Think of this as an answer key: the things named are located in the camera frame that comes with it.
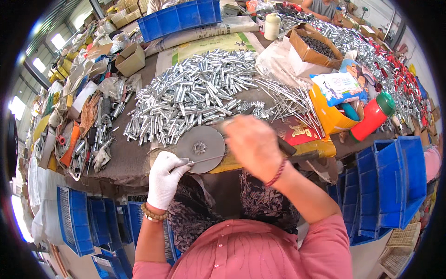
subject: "grinding disc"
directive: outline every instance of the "grinding disc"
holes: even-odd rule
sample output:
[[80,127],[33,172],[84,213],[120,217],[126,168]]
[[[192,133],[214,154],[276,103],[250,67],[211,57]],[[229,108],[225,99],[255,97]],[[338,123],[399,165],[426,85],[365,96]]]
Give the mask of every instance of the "grinding disc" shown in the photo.
[[[191,161],[220,156],[224,152],[223,136],[209,126],[193,127],[180,138],[177,145],[177,156],[179,158],[189,158]],[[196,163],[189,172],[197,174],[208,172],[220,164],[222,159],[220,157]]]

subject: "pink sleeve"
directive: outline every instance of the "pink sleeve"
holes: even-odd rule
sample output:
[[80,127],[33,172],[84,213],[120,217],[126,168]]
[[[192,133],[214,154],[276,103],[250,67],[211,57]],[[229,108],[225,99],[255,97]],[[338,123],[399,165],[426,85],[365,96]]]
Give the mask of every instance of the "pink sleeve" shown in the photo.
[[333,215],[310,225],[299,250],[310,278],[353,278],[350,241],[344,220]]
[[133,279],[166,279],[171,268],[166,262],[136,262],[133,266]]

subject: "red thermos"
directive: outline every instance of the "red thermos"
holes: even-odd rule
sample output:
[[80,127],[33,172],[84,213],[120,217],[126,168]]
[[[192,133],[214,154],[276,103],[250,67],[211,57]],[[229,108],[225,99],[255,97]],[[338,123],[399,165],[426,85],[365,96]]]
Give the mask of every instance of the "red thermos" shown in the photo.
[[356,142],[363,141],[395,112],[392,96],[382,91],[364,107],[364,120],[353,126],[350,135]]

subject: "red string bracelet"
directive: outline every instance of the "red string bracelet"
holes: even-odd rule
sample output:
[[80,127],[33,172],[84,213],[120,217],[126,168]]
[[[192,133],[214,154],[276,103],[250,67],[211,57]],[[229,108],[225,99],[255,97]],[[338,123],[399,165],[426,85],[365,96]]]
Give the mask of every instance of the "red string bracelet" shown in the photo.
[[279,179],[280,175],[282,174],[283,169],[285,168],[286,161],[287,161],[287,159],[283,158],[282,163],[280,164],[279,170],[277,171],[276,175],[269,182],[265,183],[265,187],[270,187],[274,183],[276,183],[276,181]]

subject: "blue plastic crate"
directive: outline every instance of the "blue plastic crate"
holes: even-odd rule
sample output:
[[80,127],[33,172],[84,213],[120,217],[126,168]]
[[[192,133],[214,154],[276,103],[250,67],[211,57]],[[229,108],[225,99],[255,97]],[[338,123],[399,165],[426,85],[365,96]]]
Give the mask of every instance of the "blue plastic crate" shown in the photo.
[[109,252],[107,250],[101,249],[102,254],[110,256],[110,257],[116,257],[119,259],[119,262],[121,263],[122,269],[124,270],[124,273],[128,278],[133,277],[132,273],[132,266],[130,262],[128,261],[127,254],[124,251],[124,248],[118,249],[113,252]]
[[405,229],[426,198],[426,166],[419,136],[376,140],[379,226]]
[[[356,219],[359,220],[359,212],[360,212],[360,206],[358,206],[356,211]],[[391,228],[379,228],[378,234],[376,238],[373,237],[367,237],[367,236],[360,236],[359,235],[359,221],[355,222],[353,224],[353,230],[352,230],[352,237],[350,238],[350,246],[356,246],[361,245],[365,243],[369,243],[375,240],[381,239],[384,235],[388,234],[392,229]]]
[[111,242],[109,242],[108,245],[101,245],[101,248],[108,251],[116,251],[122,248],[122,241],[118,228],[118,220],[116,218],[116,205],[114,200],[107,198],[104,198],[104,203]]
[[102,198],[89,196],[87,198],[87,204],[94,246],[100,247],[101,245],[108,244],[112,240],[108,231],[104,200]]
[[345,173],[345,190],[342,205],[342,216],[350,240],[353,238],[353,227],[356,222],[356,211],[359,199],[358,168],[348,169]]
[[124,244],[130,244],[133,242],[132,234],[130,233],[130,221],[128,219],[127,205],[116,206],[116,218],[118,219],[119,234],[121,241]]
[[94,253],[88,221],[87,193],[58,186],[57,201],[63,241],[79,257]]
[[327,184],[327,193],[339,205],[339,208],[342,208],[341,188],[344,187],[344,185],[345,174],[339,175],[338,183],[336,185]]
[[359,176],[359,236],[377,239],[379,192],[378,172],[375,163],[375,147],[368,147],[356,153]]
[[221,21],[219,0],[194,0],[162,9],[137,20],[145,42]]
[[122,268],[121,262],[117,257],[105,254],[91,255],[99,277],[104,279],[127,279],[129,278]]
[[[138,242],[139,232],[141,230],[142,220],[143,218],[145,218],[141,210],[141,204],[142,202],[136,202],[136,201],[127,202],[128,216],[130,219],[130,228],[132,230],[133,244],[135,245],[135,249],[136,249],[136,244]],[[173,265],[181,256],[181,252],[173,244],[173,232],[167,220],[164,220],[163,225],[164,225],[164,236],[166,241],[165,245],[166,259],[168,263]]]

